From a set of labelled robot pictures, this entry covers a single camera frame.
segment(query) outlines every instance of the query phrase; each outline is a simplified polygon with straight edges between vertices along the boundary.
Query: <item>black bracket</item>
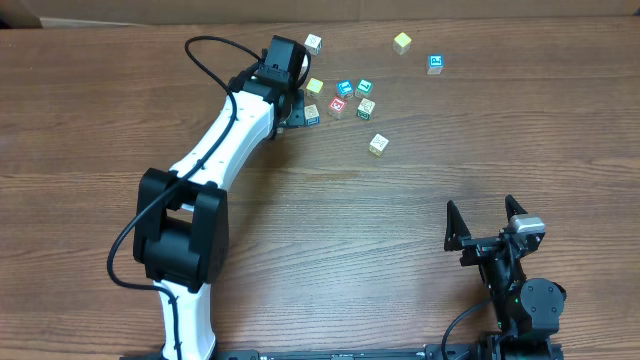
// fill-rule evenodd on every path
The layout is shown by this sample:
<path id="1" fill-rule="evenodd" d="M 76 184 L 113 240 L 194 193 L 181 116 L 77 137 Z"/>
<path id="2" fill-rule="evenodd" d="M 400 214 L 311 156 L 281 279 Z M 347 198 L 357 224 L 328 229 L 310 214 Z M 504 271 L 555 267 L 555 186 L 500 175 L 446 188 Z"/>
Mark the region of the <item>black bracket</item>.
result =
<path id="1" fill-rule="evenodd" d="M 507 195 L 507 197 L 504 198 L 504 207 L 507 210 L 507 221 L 511 220 L 511 217 L 513 215 L 528 214 L 528 212 L 522 206 L 520 206 L 516 199 L 514 199 L 511 195 Z"/>
<path id="2" fill-rule="evenodd" d="M 303 45 L 274 36 L 269 50 L 262 52 L 263 59 L 231 78 L 229 88 L 261 96 L 274 104 L 274 129 L 281 123 L 285 127 L 304 126 L 304 92 L 298 89 L 298 78 L 306 53 Z"/>
<path id="3" fill-rule="evenodd" d="M 140 181 L 138 212 L 178 181 L 175 173 L 149 169 Z M 191 223 L 167 216 L 167 209 L 193 206 Z M 197 292 L 220 273 L 229 246 L 227 192 L 209 182 L 183 182 L 174 195 L 138 223 L 133 257 L 148 278 L 167 279 Z"/>
<path id="4" fill-rule="evenodd" d="M 462 220 L 460 211 L 453 201 L 447 203 L 447 232 L 444 238 L 444 251 L 460 251 L 462 243 L 471 239 L 469 228 Z"/>

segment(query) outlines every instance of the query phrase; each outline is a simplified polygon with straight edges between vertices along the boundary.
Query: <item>white casing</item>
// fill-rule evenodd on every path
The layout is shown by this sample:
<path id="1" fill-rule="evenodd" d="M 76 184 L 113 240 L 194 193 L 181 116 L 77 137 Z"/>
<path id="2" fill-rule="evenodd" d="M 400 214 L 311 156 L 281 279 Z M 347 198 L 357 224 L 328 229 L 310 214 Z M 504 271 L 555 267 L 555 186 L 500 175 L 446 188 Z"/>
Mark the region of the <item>white casing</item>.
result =
<path id="1" fill-rule="evenodd" d="M 262 100 L 261 96 L 245 91 L 234 93 L 238 114 L 235 124 L 220 147 L 207 160 L 204 169 L 196 172 L 189 180 L 204 185 L 209 181 L 218 184 L 218 188 L 229 190 L 233 179 L 249 156 L 249 153 L 271 133 L 274 107 Z M 227 96 L 220 116 L 209 131 L 184 159 L 175 163 L 171 171 L 177 171 L 178 177 L 184 176 L 196 162 L 211 148 L 231 118 L 231 100 Z"/>
<path id="2" fill-rule="evenodd" d="M 211 327 L 211 285 L 203 284 L 196 294 L 182 285 L 162 280 L 154 285 L 170 290 L 178 299 L 178 331 L 180 332 L 183 360 L 205 360 L 213 354 L 216 336 Z M 160 293 L 164 316 L 165 344 L 162 356 L 167 360 L 178 359 L 173 336 L 173 309 L 169 297 Z"/>
<path id="3" fill-rule="evenodd" d="M 231 127 L 218 149 L 211 155 L 203 169 L 196 172 L 190 181 L 204 185 L 209 181 L 218 184 L 218 188 L 229 190 L 233 179 L 247 160 L 253 149 L 271 134 L 275 116 L 273 104 L 262 100 L 262 97 L 245 91 L 234 93 L 238 107 L 237 121 Z M 175 163 L 171 170 L 178 172 L 178 177 L 184 176 L 195 166 L 196 162 L 220 138 L 231 118 L 231 100 L 227 96 L 220 116 L 184 159 Z M 182 206 L 193 211 L 189 205 Z M 211 357 L 216 344 L 210 318 L 211 285 L 203 284 L 198 293 L 190 293 L 182 285 L 167 280 L 154 282 L 155 285 L 171 290 L 178 303 L 178 326 L 181 353 L 183 360 L 205 360 Z M 160 293 L 162 313 L 164 315 L 165 346 L 162 356 L 168 360 L 176 360 L 177 352 L 174 348 L 173 309 L 169 304 L 169 297 Z"/>

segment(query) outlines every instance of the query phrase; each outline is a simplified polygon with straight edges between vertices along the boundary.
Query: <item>toy block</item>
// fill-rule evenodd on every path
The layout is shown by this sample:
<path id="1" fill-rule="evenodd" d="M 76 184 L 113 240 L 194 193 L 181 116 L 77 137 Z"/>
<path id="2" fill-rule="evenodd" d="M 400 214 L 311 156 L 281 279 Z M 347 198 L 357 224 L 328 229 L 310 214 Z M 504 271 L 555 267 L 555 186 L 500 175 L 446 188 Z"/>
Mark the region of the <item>toy block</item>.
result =
<path id="1" fill-rule="evenodd" d="M 429 55 L 427 62 L 427 75 L 438 75 L 444 68 L 444 59 L 442 55 Z"/>
<path id="2" fill-rule="evenodd" d="M 376 134 L 376 136 L 371 140 L 369 144 L 369 151 L 372 153 L 381 156 L 384 149 L 389 144 L 389 140 L 380 134 Z"/>
<path id="3" fill-rule="evenodd" d="M 356 114 L 358 117 L 361 117 L 365 120 L 371 119 L 371 113 L 373 113 L 373 108 L 376 107 L 376 103 L 369 99 L 362 99 L 360 102 L 360 106 L 358 106 L 358 111 Z"/>
<path id="4" fill-rule="evenodd" d="M 400 55 L 409 51 L 410 47 L 411 38 L 405 33 L 400 33 L 395 39 L 393 39 L 393 50 Z"/>
<path id="5" fill-rule="evenodd" d="M 309 36 L 307 36 L 307 41 L 304 42 L 304 47 L 309 50 L 311 55 L 317 56 L 320 54 L 320 49 L 322 49 L 322 38 L 309 34 Z"/>
<path id="6" fill-rule="evenodd" d="M 351 81 L 344 80 L 337 83 L 336 93 L 343 100 L 353 97 L 353 85 L 351 85 Z"/>
<path id="7" fill-rule="evenodd" d="M 356 87 L 356 97 L 368 98 L 369 96 L 371 96 L 372 91 L 373 83 L 369 80 L 362 79 L 358 83 L 358 87 Z"/>
<path id="8" fill-rule="evenodd" d="M 311 78 L 306 87 L 307 96 L 317 100 L 320 96 L 320 93 L 322 92 L 322 85 L 324 85 L 322 81 Z"/>
<path id="9" fill-rule="evenodd" d="M 342 118 L 342 114 L 344 113 L 344 109 L 347 107 L 347 102 L 340 99 L 339 97 L 334 97 L 329 104 L 329 115 L 333 116 L 336 119 Z"/>
<path id="10" fill-rule="evenodd" d="M 307 126 L 320 123 L 320 113 L 315 104 L 304 107 L 304 120 Z"/>

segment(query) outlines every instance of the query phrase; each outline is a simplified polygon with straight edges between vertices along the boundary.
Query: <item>yellow block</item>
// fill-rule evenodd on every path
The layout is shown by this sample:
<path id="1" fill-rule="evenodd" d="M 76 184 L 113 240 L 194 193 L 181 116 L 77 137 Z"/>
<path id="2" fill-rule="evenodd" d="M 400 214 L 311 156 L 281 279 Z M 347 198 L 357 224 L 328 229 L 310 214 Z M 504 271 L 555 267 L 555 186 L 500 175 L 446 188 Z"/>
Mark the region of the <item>yellow block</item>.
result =
<path id="1" fill-rule="evenodd" d="M 309 80 L 309 83 L 307 84 L 307 90 L 313 91 L 317 94 L 320 92 L 320 90 L 322 90 L 322 85 L 324 85 L 322 81 L 311 78 L 311 80 Z"/>
<path id="2" fill-rule="evenodd" d="M 400 45 L 400 47 L 405 47 L 411 43 L 411 38 L 405 33 L 400 33 L 400 35 L 396 36 L 393 40 Z"/>

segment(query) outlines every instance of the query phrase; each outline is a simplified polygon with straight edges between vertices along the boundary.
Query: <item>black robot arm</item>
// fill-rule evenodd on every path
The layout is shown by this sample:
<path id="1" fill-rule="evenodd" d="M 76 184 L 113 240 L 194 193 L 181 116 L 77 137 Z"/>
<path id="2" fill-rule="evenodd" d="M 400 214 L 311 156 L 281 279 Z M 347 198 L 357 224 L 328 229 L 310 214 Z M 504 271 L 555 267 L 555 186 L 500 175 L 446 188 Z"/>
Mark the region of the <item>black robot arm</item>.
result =
<path id="1" fill-rule="evenodd" d="M 563 359 L 560 345 L 550 336 L 560 330 L 566 291 L 547 279 L 527 280 L 520 259 L 538 250 L 545 224 L 529 215 L 511 196 L 505 199 L 508 224 L 497 236 L 473 238 L 458 208 L 447 204 L 445 251 L 462 251 L 462 266 L 477 265 L 489 290 L 500 333 L 487 333 L 477 344 L 452 345 L 453 353 L 468 353 L 467 359 Z M 432 359 L 446 359 L 443 348 L 431 346 Z"/>

